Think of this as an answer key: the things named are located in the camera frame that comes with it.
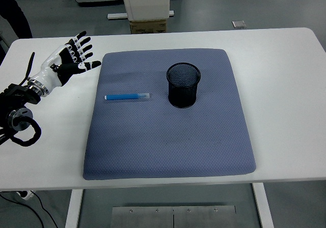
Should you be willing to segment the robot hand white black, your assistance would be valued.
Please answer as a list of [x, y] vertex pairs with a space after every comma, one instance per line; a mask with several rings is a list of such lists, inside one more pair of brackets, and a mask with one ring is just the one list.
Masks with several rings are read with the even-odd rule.
[[56, 87], [65, 85], [75, 74], [87, 72], [101, 65], [100, 61], [88, 62], [93, 53], [90, 52], [91, 38], [82, 31], [67, 43], [59, 46], [41, 65], [40, 72], [28, 80], [43, 93], [48, 94]]

